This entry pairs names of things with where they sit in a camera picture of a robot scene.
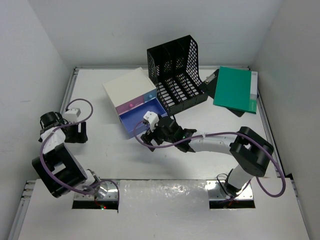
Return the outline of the white drawer box pastel drawers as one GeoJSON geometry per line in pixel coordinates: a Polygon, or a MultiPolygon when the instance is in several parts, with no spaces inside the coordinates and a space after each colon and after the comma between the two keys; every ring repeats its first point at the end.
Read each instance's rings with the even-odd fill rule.
{"type": "Polygon", "coordinates": [[[139,96],[144,96],[145,93],[153,89],[157,89],[141,67],[104,83],[103,88],[112,102],[115,111],[119,105],[139,96]]]}

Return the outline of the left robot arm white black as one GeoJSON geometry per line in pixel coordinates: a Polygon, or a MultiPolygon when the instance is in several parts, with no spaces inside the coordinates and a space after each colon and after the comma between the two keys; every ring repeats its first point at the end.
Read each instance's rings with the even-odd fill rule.
{"type": "Polygon", "coordinates": [[[49,135],[52,135],[41,151],[48,170],[44,169],[39,157],[32,160],[32,166],[55,198],[71,190],[52,179],[49,173],[64,184],[77,190],[82,188],[80,191],[88,194],[95,192],[96,188],[93,185],[99,181],[97,176],[87,175],[87,173],[94,174],[94,172],[89,169],[84,170],[65,145],[65,143],[84,144],[88,140],[86,122],[78,123],[80,114],[79,108],[70,108],[63,114],[50,111],[40,117],[41,130],[38,141],[42,143],[49,135]]]}

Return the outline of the purple wide drawer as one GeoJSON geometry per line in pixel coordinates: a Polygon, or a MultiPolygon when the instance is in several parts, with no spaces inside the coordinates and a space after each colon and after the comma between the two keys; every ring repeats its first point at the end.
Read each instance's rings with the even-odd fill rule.
{"type": "Polygon", "coordinates": [[[119,116],[119,119],[128,135],[131,139],[134,137],[134,127],[138,122],[143,120],[144,115],[148,112],[154,112],[162,117],[167,116],[166,110],[163,108],[157,98],[152,99],[126,113],[119,116]]]}

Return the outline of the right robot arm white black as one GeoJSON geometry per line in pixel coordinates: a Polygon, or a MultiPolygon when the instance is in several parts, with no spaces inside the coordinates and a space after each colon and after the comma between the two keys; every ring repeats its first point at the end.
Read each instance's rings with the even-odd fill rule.
{"type": "Polygon", "coordinates": [[[220,186],[227,196],[235,197],[244,184],[254,177],[263,177],[274,147],[249,127],[234,133],[210,135],[196,129],[182,128],[175,119],[147,112],[142,123],[148,126],[141,135],[151,151],[170,143],[183,153],[213,152],[233,156],[238,165],[220,186]]]}

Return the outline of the black clipboard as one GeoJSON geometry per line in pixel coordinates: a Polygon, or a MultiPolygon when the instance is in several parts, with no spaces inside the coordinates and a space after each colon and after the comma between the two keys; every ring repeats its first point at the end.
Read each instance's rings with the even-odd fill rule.
{"type": "MultiPolygon", "coordinates": [[[[206,94],[208,94],[209,97],[212,99],[215,98],[216,94],[216,88],[218,83],[218,76],[219,76],[219,69],[215,70],[209,77],[206,78],[206,80],[200,84],[199,89],[204,91],[206,94]]],[[[244,111],[236,110],[232,108],[226,108],[230,112],[232,112],[237,117],[242,117],[244,115],[244,111]]]]}

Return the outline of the metal base plate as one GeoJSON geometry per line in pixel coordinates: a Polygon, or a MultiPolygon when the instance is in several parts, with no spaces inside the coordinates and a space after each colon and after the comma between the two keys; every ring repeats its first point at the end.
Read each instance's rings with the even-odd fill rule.
{"type": "Polygon", "coordinates": [[[252,191],[251,184],[247,182],[238,191],[235,196],[228,193],[222,186],[224,186],[225,180],[207,180],[205,189],[208,192],[208,198],[210,201],[253,201],[254,194],[252,191]]]}
{"type": "Polygon", "coordinates": [[[74,201],[117,201],[120,188],[119,179],[102,179],[102,183],[97,187],[95,195],[83,195],[75,193],[74,201]]]}

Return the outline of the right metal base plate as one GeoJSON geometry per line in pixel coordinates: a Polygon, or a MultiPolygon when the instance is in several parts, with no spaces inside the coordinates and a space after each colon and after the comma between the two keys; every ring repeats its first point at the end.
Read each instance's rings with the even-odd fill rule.
{"type": "Polygon", "coordinates": [[[247,182],[238,191],[235,196],[228,193],[222,186],[224,186],[225,180],[207,180],[205,189],[208,192],[208,198],[210,201],[253,201],[254,194],[252,191],[251,184],[247,182]]]}

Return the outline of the pink small drawer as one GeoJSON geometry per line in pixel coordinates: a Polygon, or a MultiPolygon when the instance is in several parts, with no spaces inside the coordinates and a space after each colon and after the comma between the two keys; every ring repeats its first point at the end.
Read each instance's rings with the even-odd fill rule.
{"type": "Polygon", "coordinates": [[[139,97],[136,97],[132,100],[129,100],[128,102],[125,102],[125,103],[117,106],[115,109],[116,109],[116,112],[118,113],[118,115],[122,115],[122,114],[138,107],[139,105],[144,104],[144,103],[145,103],[144,96],[141,95],[139,97]]]}

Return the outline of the light blue small drawer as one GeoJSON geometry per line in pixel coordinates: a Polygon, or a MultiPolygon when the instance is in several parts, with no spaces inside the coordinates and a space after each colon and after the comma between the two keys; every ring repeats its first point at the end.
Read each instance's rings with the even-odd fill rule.
{"type": "Polygon", "coordinates": [[[143,95],[144,102],[149,102],[157,97],[157,90],[153,89],[143,95]]]}

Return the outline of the aluminium table frame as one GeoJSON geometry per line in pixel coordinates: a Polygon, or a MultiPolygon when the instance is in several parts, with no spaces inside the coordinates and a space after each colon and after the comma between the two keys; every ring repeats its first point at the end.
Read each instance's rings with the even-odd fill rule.
{"type": "MultiPolygon", "coordinates": [[[[220,173],[227,173],[236,161],[222,153],[182,153],[170,147],[154,152],[128,139],[103,84],[130,71],[130,68],[81,68],[68,76],[58,94],[60,107],[70,100],[84,98],[94,107],[88,121],[89,141],[70,145],[83,166],[95,170],[101,177],[121,181],[207,181],[220,173]]],[[[38,180],[23,183],[23,196],[9,232],[9,239],[21,240],[20,233],[38,180]]]]}

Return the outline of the green folder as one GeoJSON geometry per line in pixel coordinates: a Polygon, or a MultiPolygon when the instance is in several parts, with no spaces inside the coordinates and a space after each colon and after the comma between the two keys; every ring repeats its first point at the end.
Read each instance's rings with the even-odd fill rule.
{"type": "Polygon", "coordinates": [[[257,112],[258,72],[221,66],[213,104],[246,113],[257,112]]]}

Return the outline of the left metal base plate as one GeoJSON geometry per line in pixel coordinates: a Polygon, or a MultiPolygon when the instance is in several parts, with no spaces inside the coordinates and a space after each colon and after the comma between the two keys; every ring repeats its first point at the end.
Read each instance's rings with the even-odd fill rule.
{"type": "Polygon", "coordinates": [[[102,183],[97,187],[95,195],[83,195],[75,193],[74,201],[117,201],[120,188],[119,179],[102,179],[102,183]]]}

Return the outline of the black mesh file organizer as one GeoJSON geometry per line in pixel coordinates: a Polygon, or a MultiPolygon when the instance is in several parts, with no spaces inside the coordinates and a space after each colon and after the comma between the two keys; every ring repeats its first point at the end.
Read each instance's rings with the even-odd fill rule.
{"type": "Polygon", "coordinates": [[[169,116],[208,99],[199,74],[198,44],[191,35],[147,49],[148,76],[169,116]]]}

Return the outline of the white front cover board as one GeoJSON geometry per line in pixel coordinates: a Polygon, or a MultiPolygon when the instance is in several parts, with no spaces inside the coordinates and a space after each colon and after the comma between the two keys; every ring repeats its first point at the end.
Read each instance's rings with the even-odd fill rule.
{"type": "Polygon", "coordinates": [[[278,198],[251,183],[254,208],[211,209],[202,180],[123,180],[118,210],[73,209],[37,180],[21,240],[306,240],[292,187],[278,198]]]}

